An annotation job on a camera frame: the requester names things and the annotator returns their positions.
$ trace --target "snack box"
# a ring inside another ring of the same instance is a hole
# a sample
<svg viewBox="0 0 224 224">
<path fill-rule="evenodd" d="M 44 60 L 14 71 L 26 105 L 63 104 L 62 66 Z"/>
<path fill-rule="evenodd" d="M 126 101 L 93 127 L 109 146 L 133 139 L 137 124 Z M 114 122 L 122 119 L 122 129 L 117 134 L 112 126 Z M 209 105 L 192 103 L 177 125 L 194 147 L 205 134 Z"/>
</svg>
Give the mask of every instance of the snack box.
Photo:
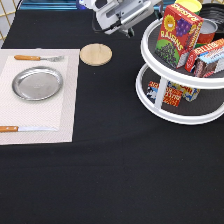
<svg viewBox="0 0 224 224">
<path fill-rule="evenodd" d="M 200 89 L 182 86 L 171 81 L 168 82 L 168 86 L 182 91 L 182 97 L 188 102 L 195 100 L 200 92 Z"/>
<path fill-rule="evenodd" d="M 179 4 L 166 7 L 155 53 L 174 68 L 185 65 L 203 19 Z"/>
<path fill-rule="evenodd" d="M 159 84 L 151 81 L 148 85 L 147 94 L 146 94 L 147 97 L 156 99 L 158 88 L 159 88 Z M 182 96 L 182 91 L 167 87 L 166 93 L 163 98 L 163 102 L 177 107 L 180 103 L 181 96 Z"/>
<path fill-rule="evenodd" d="M 206 44 L 204 46 L 201 46 L 201 47 L 198 47 L 198 48 L 192 50 L 190 52 L 190 55 L 189 55 L 188 59 L 187 59 L 185 69 L 188 72 L 193 73 L 195 71 L 195 65 L 196 65 L 197 59 L 200 56 L 202 56 L 203 54 L 207 54 L 210 51 L 217 50 L 217 49 L 219 49 L 223 46 L 224 46 L 224 38 L 216 40 L 216 41 L 214 41 L 210 44 Z"/>
<path fill-rule="evenodd" d="M 222 70 L 224 70 L 224 47 L 199 57 L 194 74 L 198 78 L 206 78 Z"/>
</svg>

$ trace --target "cork coaster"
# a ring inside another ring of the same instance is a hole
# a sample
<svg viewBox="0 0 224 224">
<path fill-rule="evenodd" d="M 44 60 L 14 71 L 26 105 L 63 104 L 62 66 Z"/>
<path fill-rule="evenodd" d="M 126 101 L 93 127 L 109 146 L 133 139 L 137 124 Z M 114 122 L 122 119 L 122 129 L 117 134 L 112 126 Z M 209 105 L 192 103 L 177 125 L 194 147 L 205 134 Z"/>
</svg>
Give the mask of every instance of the cork coaster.
<svg viewBox="0 0 224 224">
<path fill-rule="evenodd" d="M 103 44 L 90 44 L 80 51 L 81 60 L 87 65 L 100 66 L 110 61 L 112 51 Z"/>
</svg>

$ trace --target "table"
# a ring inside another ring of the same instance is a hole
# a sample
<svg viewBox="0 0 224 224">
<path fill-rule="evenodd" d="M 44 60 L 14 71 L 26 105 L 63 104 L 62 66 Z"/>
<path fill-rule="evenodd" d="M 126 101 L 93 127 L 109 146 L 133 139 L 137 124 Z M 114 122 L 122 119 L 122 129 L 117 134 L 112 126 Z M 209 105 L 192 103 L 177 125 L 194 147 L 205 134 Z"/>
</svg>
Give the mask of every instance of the table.
<svg viewBox="0 0 224 224">
<path fill-rule="evenodd" d="M 113 58 L 80 62 L 72 143 L 0 146 L 1 223 L 223 223 L 224 117 L 186 126 L 152 114 L 135 80 L 155 17 L 132 39 L 95 34 L 91 19 L 88 10 L 16 13 L 4 49 L 99 42 Z"/>
</svg>

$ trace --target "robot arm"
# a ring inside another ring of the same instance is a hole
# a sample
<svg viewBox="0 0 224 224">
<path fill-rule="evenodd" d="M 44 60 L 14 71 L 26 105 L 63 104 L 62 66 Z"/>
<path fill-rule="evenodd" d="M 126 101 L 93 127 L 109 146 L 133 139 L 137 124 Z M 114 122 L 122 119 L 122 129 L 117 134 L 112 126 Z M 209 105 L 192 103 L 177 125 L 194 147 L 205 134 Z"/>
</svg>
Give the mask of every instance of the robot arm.
<svg viewBox="0 0 224 224">
<path fill-rule="evenodd" d="M 162 0 L 81 0 L 80 4 L 93 9 L 93 29 L 95 32 L 112 34 L 116 30 L 134 36 L 132 27 L 154 12 L 154 5 L 163 13 Z M 97 19 L 102 30 L 95 29 Z"/>
</svg>

